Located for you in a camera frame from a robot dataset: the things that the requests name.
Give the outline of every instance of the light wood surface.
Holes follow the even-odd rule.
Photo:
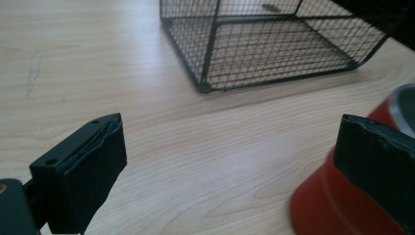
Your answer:
[[[388,40],[358,70],[201,95],[158,1],[2,0],[0,178],[27,182],[31,162],[120,112],[128,166],[87,234],[294,234],[290,196],[341,115],[366,116],[414,67]]]

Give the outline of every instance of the wood grain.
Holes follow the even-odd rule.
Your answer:
[[[43,153],[120,112],[129,163],[87,234],[294,234],[290,196],[341,115],[366,116],[414,66],[388,40],[358,70],[201,95],[158,1],[1,1],[0,178],[28,181]]]

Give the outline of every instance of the red plastic container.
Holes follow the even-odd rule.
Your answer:
[[[415,84],[401,86],[369,118],[415,138],[414,97]],[[335,167],[333,153],[334,149],[292,196],[291,221],[296,232],[299,235],[404,234],[382,208]]]

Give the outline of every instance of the wire mesh cage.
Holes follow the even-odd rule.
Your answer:
[[[204,93],[348,71],[412,0],[161,0],[161,22]]]

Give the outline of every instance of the metal wire grid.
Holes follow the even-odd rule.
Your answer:
[[[192,77],[201,82],[213,18],[177,19],[167,28]]]
[[[209,92],[352,70],[366,62],[396,19],[360,9],[368,23],[348,10],[371,4],[333,1],[161,0],[161,18],[196,85]],[[384,9],[390,0],[375,2]]]
[[[218,15],[286,15],[294,14],[300,0],[221,0]]]
[[[387,23],[382,25],[378,23],[379,29],[377,29],[357,18],[304,22],[359,66],[365,63],[379,43],[386,39],[385,32],[392,30]]]
[[[207,83],[229,89],[353,65],[302,21],[231,23],[217,29]]]

